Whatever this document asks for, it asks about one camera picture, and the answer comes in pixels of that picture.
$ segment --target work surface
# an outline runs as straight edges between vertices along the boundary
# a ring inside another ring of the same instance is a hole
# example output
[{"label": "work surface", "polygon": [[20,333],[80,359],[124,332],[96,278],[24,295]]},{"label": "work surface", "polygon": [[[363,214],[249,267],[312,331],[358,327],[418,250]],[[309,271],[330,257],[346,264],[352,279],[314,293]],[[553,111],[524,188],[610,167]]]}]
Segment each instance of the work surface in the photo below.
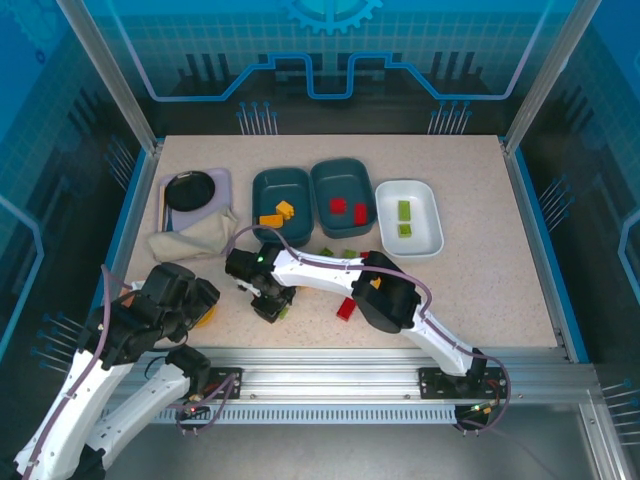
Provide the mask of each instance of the work surface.
[{"label": "work surface", "polygon": [[[310,170],[319,161],[354,157],[369,171],[375,189],[389,179],[414,178],[434,191],[444,233],[437,256],[403,270],[431,288],[431,311],[462,340],[478,347],[556,346],[551,321],[508,178],[493,136],[177,136],[167,137],[126,275],[144,279],[156,264],[147,236],[156,224],[158,179],[185,170],[229,169],[238,228],[251,223],[251,184],[260,171],[280,166]],[[238,248],[257,251],[247,233]],[[346,248],[382,250],[380,231],[332,240],[317,224],[301,250],[336,255]],[[336,317],[343,298],[312,289],[299,291],[283,320],[269,324],[250,307],[224,273],[221,258],[179,262],[221,292],[211,323],[191,331],[192,346],[403,348],[405,337],[379,332],[356,311],[349,322]]]}]

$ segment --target black round plate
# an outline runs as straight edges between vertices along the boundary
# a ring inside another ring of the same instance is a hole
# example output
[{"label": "black round plate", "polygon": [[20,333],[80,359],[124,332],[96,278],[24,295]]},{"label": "black round plate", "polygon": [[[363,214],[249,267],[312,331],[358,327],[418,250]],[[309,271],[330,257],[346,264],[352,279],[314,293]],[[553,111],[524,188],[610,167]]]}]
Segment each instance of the black round plate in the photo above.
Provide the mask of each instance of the black round plate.
[{"label": "black round plate", "polygon": [[204,207],[213,198],[216,184],[204,172],[184,172],[167,184],[164,201],[171,210],[191,212]]}]

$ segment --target white rectangular dish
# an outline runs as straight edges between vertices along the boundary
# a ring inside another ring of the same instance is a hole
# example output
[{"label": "white rectangular dish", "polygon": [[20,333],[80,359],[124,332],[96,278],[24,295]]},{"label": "white rectangular dish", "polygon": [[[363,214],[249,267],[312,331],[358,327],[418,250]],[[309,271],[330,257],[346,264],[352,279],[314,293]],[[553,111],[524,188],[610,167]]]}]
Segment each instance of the white rectangular dish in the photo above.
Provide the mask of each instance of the white rectangular dish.
[{"label": "white rectangular dish", "polygon": [[[409,201],[411,220],[398,219],[398,202]],[[376,206],[382,246],[398,261],[418,261],[433,257],[444,247],[442,225],[433,190],[417,180],[390,180],[376,189]],[[401,238],[400,224],[411,225],[411,236]]]}]

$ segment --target yellow block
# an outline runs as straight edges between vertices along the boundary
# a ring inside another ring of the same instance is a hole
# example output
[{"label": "yellow block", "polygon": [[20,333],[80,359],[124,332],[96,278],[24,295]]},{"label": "yellow block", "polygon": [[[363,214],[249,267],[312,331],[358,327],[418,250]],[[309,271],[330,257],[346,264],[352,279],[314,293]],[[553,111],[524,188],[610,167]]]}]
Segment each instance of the yellow block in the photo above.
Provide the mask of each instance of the yellow block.
[{"label": "yellow block", "polygon": [[266,225],[267,227],[280,228],[284,225],[284,218],[282,215],[262,215],[260,217],[260,225]]},{"label": "yellow block", "polygon": [[202,328],[205,325],[207,325],[211,319],[213,318],[213,316],[216,314],[216,307],[213,306],[209,309],[209,311],[207,313],[205,313],[202,318],[200,319],[200,321],[198,323],[195,324],[195,326],[193,328]]},{"label": "yellow block", "polygon": [[276,205],[276,212],[282,215],[285,220],[291,220],[295,213],[295,210],[293,209],[293,206],[291,204],[283,200],[278,205]]}]

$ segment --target crumpled towel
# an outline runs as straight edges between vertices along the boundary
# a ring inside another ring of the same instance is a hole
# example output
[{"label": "crumpled towel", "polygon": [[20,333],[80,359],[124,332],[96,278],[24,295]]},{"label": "crumpled towel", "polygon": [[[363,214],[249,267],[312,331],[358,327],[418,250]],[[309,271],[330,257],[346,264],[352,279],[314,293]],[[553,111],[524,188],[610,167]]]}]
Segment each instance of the crumpled towel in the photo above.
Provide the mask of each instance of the crumpled towel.
[{"label": "crumpled towel", "polygon": [[222,207],[180,232],[152,233],[147,242],[158,262],[219,255],[237,224],[229,207]]}]

